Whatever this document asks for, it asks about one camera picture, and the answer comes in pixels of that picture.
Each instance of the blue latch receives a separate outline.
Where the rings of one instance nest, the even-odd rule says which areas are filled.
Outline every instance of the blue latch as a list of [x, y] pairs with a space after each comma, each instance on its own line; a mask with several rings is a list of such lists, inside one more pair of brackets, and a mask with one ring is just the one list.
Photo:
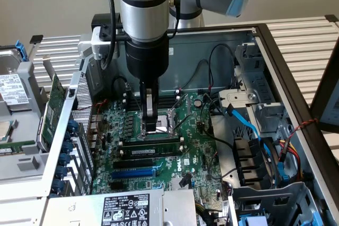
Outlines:
[[305, 221], [302, 223], [301, 226], [324, 226], [324, 223], [322, 221], [322, 217], [320, 216], [319, 212], [314, 212], [312, 222]]
[[285, 174], [284, 164], [282, 162], [278, 162], [277, 167], [278, 167], [279, 175], [282, 178], [282, 181], [284, 183], [288, 183], [290, 180], [290, 177]]
[[28, 61], [28, 55], [27, 55], [25, 46], [19, 40], [16, 42], [15, 47], [20, 52], [22, 60]]

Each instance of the white wall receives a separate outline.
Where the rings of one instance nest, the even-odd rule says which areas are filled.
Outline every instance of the white wall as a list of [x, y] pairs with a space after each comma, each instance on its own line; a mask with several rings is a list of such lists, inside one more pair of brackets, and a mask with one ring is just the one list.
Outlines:
[[[117, 11], [119, 0], [115, 0]], [[95, 13], [109, 11], [108, 0], [0, 0], [0, 44], [20, 39], [26, 45], [32, 35], [71, 35], [90, 32]], [[292, 17], [339, 16], [338, 0], [249, 0], [238, 19], [204, 12], [206, 24]]]

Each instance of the black cable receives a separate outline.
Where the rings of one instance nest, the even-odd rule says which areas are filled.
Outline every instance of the black cable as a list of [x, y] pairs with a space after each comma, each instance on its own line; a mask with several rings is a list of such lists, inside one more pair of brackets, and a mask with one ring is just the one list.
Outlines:
[[108, 51], [108, 55], [106, 58], [101, 59], [100, 65], [101, 69], [105, 70], [111, 63], [114, 49], [115, 49], [115, 6], [114, 6], [114, 0], [109, 0], [110, 3], [110, 12], [111, 12], [111, 43], [110, 43], [110, 49]]
[[[200, 122], [201, 122], [201, 123], [202, 123], [202, 111], [203, 111], [203, 108], [205, 107], [206, 104], [207, 104], [207, 101], [203, 104], [203, 106], [201, 107], [201, 110], [200, 110]], [[233, 149], [233, 146], [232, 146], [230, 143], [228, 143], [227, 141], [218, 139], [218, 138], [216, 138], [216, 137], [210, 135], [210, 134], [205, 130], [205, 128], [202, 128], [202, 130], [203, 130], [203, 132], [204, 132], [208, 137], [210, 137], [210, 138], [212, 138], [212, 139], [214, 139], [214, 140], [216, 140], [216, 141], [219, 141], [219, 142], [221, 142], [221, 143], [223, 143], [223, 144], [229, 146], [231, 149]]]
[[264, 148], [264, 144], [266, 145], [266, 147], [269, 149], [270, 151], [270, 159], [271, 159], [271, 165], [274, 171], [274, 179], [275, 179], [275, 186], [279, 186], [281, 183], [281, 179], [280, 179], [280, 175], [279, 175], [279, 171], [278, 171], [278, 167], [277, 164], [279, 162], [279, 156], [278, 153], [276, 152], [276, 149], [274, 147], [274, 145], [270, 142], [268, 142], [266, 139], [261, 139], [260, 140], [260, 148], [261, 151], [264, 153], [264, 156], [268, 156], [266, 155], [266, 149]]
[[215, 180], [222, 180], [224, 177], [228, 176], [229, 174], [231, 174], [232, 172], [234, 172], [235, 170], [237, 170], [237, 168], [233, 168], [231, 169], [230, 171], [228, 171], [226, 174], [220, 176], [220, 177], [214, 177], [210, 174], [210, 171], [211, 171], [211, 168], [212, 168], [212, 164], [213, 164], [213, 161], [215, 159], [215, 156], [213, 156], [212, 160], [211, 160], [211, 163], [210, 163], [210, 166], [207, 167], [207, 173], [211, 176], [212, 179], [215, 179]]
[[211, 118], [210, 114], [211, 114], [211, 109], [212, 109], [212, 105], [214, 105], [216, 107], [216, 109], [219, 111], [219, 113], [221, 115], [225, 115], [224, 112], [222, 112], [219, 107], [216, 105], [216, 102], [219, 101], [219, 98], [215, 98], [211, 101], [210, 105], [208, 106], [208, 112], [209, 112], [209, 119]]
[[208, 83], [210, 84], [210, 87], [209, 89], [211, 90], [212, 86], [214, 85], [214, 80], [213, 80], [213, 77], [212, 77], [212, 80], [211, 80], [211, 58], [212, 58], [212, 55], [213, 55], [213, 52], [215, 51], [215, 49], [219, 46], [224, 46], [228, 49], [228, 51], [230, 52], [231, 54], [231, 57], [232, 57], [232, 70], [231, 70], [231, 86], [233, 85], [233, 80], [234, 80], [234, 59], [235, 59], [235, 55], [234, 55], [234, 52], [232, 51], [231, 47], [225, 43], [220, 43], [220, 44], [217, 44], [214, 46], [214, 48], [212, 49], [211, 51], [211, 54], [209, 56], [209, 76], [208, 76]]
[[201, 217], [207, 226], [214, 226], [214, 219], [202, 205], [195, 204], [195, 212]]
[[111, 91], [114, 90], [114, 83], [118, 80], [118, 79], [122, 79], [123, 82], [125, 82], [125, 84], [127, 83], [127, 79], [121, 75], [116, 75], [113, 80], [112, 80], [112, 85], [111, 85]]
[[199, 61], [199, 63], [197, 64], [197, 67], [195, 68], [195, 71], [194, 71], [193, 75], [191, 76], [191, 78], [190, 78], [183, 86], [181, 86], [181, 89], [184, 89], [185, 87], [187, 87], [187, 85], [192, 81], [192, 79], [194, 78], [194, 76], [198, 73], [199, 67], [200, 67], [200, 65], [203, 64], [203, 63], [206, 63], [207, 65], [209, 65], [209, 64], [208, 64], [208, 61], [207, 61], [206, 59], [201, 59], [201, 60]]
[[176, 19], [174, 33], [170, 37], [168, 37], [169, 40], [173, 39], [175, 37], [175, 35], [176, 35], [177, 31], [178, 31], [178, 26], [179, 26], [179, 19]]
[[174, 33], [168, 37], [168, 39], [173, 39], [178, 31], [178, 26], [179, 26], [179, 20], [180, 20], [180, 14], [181, 14], [181, 0], [174, 0], [174, 5], [175, 5], [175, 17], [176, 17], [176, 23], [175, 23], [175, 29]]

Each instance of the white sticker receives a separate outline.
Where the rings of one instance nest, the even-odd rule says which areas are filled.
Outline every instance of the white sticker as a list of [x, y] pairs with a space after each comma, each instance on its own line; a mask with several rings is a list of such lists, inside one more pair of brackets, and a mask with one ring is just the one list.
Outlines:
[[28, 103], [25, 89], [18, 74], [0, 76], [0, 93], [7, 105]]
[[138, 206], [147, 206], [148, 205], [148, 201], [138, 201]]
[[135, 150], [132, 151], [132, 155], [143, 155], [145, 153], [155, 153], [155, 149], [148, 149], [148, 150]]
[[11, 153], [12, 149], [11, 148], [2, 148], [0, 149], [0, 153]]

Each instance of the black connector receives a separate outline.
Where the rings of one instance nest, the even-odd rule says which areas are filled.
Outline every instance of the black connector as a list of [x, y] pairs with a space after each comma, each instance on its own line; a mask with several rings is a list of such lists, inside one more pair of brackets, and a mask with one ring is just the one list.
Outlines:
[[285, 143], [284, 143], [284, 147], [281, 150], [281, 155], [280, 155], [280, 158], [279, 158], [280, 162], [285, 161], [286, 155], [287, 155], [287, 148], [288, 148], [289, 144], [290, 144], [290, 139], [286, 139]]
[[192, 189], [192, 174], [187, 173], [182, 180], [179, 182], [179, 185], [181, 188], [185, 187], [186, 185], [189, 185], [189, 189]]
[[229, 116], [233, 116], [233, 110], [234, 110], [234, 107], [232, 104], [229, 104], [228, 107], [227, 107], [227, 113]]

